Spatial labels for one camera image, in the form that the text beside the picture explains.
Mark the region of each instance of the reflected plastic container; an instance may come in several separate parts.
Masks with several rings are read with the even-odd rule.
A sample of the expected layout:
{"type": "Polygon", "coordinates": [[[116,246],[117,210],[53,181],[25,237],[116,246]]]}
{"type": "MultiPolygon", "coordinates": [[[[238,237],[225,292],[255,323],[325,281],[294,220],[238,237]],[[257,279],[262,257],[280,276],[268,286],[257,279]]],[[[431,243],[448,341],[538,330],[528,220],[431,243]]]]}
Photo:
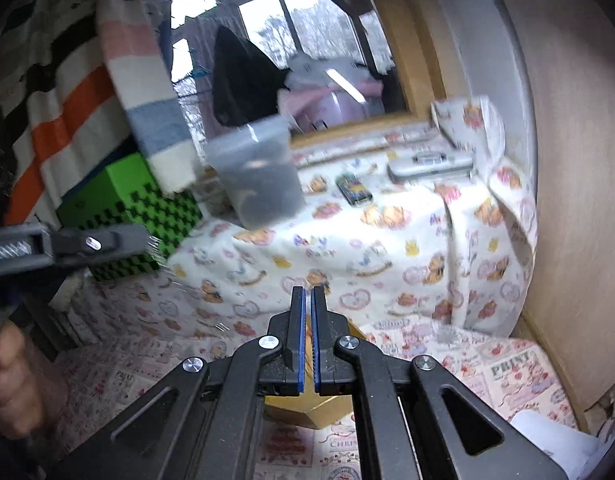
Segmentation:
{"type": "Polygon", "coordinates": [[[292,218],[305,205],[283,117],[270,116],[211,139],[206,153],[249,231],[292,218]]]}

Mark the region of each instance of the green box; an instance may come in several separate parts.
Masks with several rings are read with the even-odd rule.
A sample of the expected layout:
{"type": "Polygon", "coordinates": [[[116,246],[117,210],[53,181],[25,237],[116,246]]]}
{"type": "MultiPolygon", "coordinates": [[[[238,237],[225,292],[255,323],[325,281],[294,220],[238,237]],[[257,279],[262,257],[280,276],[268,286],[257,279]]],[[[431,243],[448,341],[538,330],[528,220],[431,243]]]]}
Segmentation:
{"type": "MultiPolygon", "coordinates": [[[[140,223],[161,240],[165,259],[201,220],[189,191],[168,198],[162,194],[145,158],[133,153],[110,164],[56,210],[64,227],[97,229],[112,224],[140,223]]],[[[140,272],[154,272],[158,263],[147,254],[91,267],[99,281],[140,272]]]]}

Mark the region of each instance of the silver screw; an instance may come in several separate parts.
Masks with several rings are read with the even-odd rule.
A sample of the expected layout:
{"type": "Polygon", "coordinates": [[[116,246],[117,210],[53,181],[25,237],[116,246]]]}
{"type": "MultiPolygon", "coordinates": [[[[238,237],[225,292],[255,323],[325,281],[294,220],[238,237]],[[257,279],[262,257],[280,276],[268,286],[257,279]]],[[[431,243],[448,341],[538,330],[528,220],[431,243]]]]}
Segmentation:
{"type": "Polygon", "coordinates": [[[88,236],[87,238],[85,238],[85,245],[87,245],[91,249],[94,249],[95,251],[100,251],[101,245],[96,238],[88,236]]]}
{"type": "Polygon", "coordinates": [[[203,368],[203,361],[200,357],[188,357],[183,361],[183,370],[195,374],[203,368]]]}
{"type": "Polygon", "coordinates": [[[436,363],[434,362],[434,359],[432,359],[430,356],[428,355],[418,355],[414,358],[414,364],[420,368],[421,370],[424,370],[426,372],[429,372],[434,366],[436,366],[436,363]]]}
{"type": "Polygon", "coordinates": [[[353,335],[344,335],[339,339],[339,345],[348,350],[353,350],[359,345],[359,338],[353,335]]]}
{"type": "Polygon", "coordinates": [[[267,348],[271,350],[278,346],[278,337],[274,337],[273,335],[264,335],[258,340],[258,346],[261,348],[267,348]]]}

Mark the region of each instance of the striped towel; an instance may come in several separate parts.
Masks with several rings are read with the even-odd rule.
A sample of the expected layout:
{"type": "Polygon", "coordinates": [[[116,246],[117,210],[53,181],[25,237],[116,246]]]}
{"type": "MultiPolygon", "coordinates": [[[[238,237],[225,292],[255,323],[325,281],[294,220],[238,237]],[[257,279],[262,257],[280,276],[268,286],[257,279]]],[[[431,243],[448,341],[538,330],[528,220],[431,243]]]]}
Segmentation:
{"type": "Polygon", "coordinates": [[[6,224],[58,225],[65,196],[136,145],[163,192],[194,180],[141,0],[17,0],[0,31],[0,107],[18,161],[6,224]]]}

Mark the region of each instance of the finger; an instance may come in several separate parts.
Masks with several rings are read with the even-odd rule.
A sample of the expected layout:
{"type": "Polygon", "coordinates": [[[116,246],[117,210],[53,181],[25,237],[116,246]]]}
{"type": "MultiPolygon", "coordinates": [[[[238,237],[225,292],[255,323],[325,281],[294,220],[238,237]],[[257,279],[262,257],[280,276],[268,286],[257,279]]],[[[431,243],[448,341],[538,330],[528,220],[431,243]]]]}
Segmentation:
{"type": "Polygon", "coordinates": [[[16,396],[23,384],[31,379],[31,371],[24,357],[18,357],[8,368],[0,369],[0,406],[16,396]]]}
{"type": "Polygon", "coordinates": [[[33,381],[27,381],[15,397],[0,407],[0,432],[7,438],[27,436],[42,423],[43,405],[33,381]]]}
{"type": "Polygon", "coordinates": [[[0,331],[0,368],[7,368],[25,350],[25,336],[12,322],[0,331]]]}

